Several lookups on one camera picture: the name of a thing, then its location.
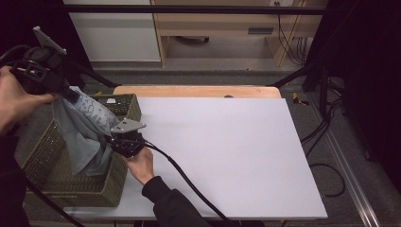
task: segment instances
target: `cloth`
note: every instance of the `cloth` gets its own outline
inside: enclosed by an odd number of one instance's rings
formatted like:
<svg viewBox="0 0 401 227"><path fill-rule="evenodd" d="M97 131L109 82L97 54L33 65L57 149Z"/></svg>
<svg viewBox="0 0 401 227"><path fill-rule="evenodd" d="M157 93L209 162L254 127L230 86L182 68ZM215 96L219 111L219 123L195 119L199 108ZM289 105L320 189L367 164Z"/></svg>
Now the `cloth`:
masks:
<svg viewBox="0 0 401 227"><path fill-rule="evenodd" d="M0 137L0 226L26 227L26 175L14 159L18 137Z"/></svg>
<svg viewBox="0 0 401 227"><path fill-rule="evenodd" d="M142 189L154 203L153 212L161 227L210 227L195 206L179 190L171 190L161 177L154 177Z"/></svg>
<svg viewBox="0 0 401 227"><path fill-rule="evenodd" d="M53 101L52 110L53 120L67 145L72 173L102 175L112 154L104 136L111 135L111 128L119 123L118 118L79 87L71 86L70 89L79 93L77 103L72 104L59 96Z"/></svg>

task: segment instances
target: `gray cloth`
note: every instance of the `gray cloth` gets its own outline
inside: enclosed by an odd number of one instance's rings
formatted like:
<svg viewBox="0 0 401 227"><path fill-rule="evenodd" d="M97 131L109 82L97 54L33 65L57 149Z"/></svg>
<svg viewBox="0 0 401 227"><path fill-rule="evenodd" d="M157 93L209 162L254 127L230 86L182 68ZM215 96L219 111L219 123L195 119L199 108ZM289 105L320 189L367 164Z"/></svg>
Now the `gray cloth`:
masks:
<svg viewBox="0 0 401 227"><path fill-rule="evenodd" d="M78 87L77 103L72 104L59 96L52 103L53 120L65 140L71 159L72 173L87 176L106 172L112 154L104 135L119 123L117 117L105 106L84 94Z"/></svg>

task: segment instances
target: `person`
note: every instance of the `person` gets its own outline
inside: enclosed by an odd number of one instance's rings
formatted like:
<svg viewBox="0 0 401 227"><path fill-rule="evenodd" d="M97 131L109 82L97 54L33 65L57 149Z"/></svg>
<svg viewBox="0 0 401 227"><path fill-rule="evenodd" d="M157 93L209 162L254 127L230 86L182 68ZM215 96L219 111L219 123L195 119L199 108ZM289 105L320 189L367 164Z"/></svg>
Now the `person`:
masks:
<svg viewBox="0 0 401 227"><path fill-rule="evenodd" d="M38 106L50 103L56 95L27 94L10 67L0 69L0 226L29 226L23 207L26 174L14 158L18 137L7 135ZM142 194L154 203L153 212L160 226L210 226L193 204L177 189L170 189L153 171L153 154L144 148L132 159L122 157L133 177L144 187Z"/></svg>

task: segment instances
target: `basket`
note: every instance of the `basket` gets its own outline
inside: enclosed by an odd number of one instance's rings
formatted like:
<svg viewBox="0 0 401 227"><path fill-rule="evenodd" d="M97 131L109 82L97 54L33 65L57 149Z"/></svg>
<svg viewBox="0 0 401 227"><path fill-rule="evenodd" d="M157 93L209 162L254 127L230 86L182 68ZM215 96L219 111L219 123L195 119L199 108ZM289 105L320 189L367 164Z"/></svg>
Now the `basket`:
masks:
<svg viewBox="0 0 401 227"><path fill-rule="evenodd" d="M127 117L139 121L141 118L136 95L92 98L109 108L120 120ZM115 103L106 103L108 98L113 98ZM67 147L52 121L24 163L23 170L27 178L60 207L116 207L128 169L119 154L113 152L111 158L107 172L101 176L72 175ZM44 204L29 190L25 202Z"/></svg>

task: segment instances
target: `white table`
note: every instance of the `white table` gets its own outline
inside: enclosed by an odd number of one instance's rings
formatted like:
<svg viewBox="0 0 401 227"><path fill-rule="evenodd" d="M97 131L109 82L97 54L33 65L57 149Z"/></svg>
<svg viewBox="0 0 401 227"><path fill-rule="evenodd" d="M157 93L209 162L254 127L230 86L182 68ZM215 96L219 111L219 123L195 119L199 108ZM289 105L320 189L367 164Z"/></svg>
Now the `white table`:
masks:
<svg viewBox="0 0 401 227"><path fill-rule="evenodd" d="M200 192L232 219L327 218L282 98L139 97L144 137L170 155ZM155 174L205 218L218 216L154 151ZM81 219L154 219L130 173L115 208L73 207Z"/></svg>

